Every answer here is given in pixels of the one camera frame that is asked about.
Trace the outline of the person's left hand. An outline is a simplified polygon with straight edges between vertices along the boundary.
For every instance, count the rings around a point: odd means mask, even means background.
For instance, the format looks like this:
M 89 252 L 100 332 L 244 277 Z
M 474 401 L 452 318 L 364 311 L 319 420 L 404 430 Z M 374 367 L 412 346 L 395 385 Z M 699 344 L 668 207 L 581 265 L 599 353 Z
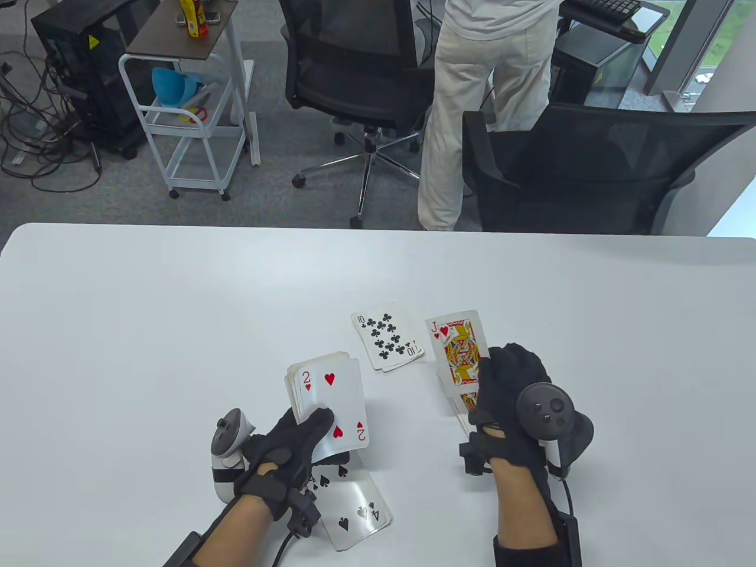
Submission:
M 327 437 L 335 421 L 332 410 L 316 408 L 302 423 L 297 423 L 289 409 L 265 435 L 252 435 L 242 445 L 248 469 L 234 482 L 236 496 L 254 496 L 267 505 L 273 521 L 278 521 L 291 505 L 291 491 L 300 492 L 316 465 L 346 465 L 344 452 L 323 461 L 314 459 L 314 449 Z

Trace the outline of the person's right hand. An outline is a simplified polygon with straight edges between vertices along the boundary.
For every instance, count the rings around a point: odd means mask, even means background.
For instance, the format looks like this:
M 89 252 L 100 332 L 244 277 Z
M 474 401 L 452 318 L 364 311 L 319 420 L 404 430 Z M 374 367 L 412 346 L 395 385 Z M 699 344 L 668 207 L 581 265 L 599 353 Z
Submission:
M 524 389 L 536 383 L 551 384 L 551 378 L 540 357 L 519 344 L 489 347 L 488 353 L 478 368 L 480 387 L 472 412 L 476 431 L 470 433 L 470 445 L 488 460 L 497 457 L 543 472 L 545 451 L 520 424 L 516 405 Z

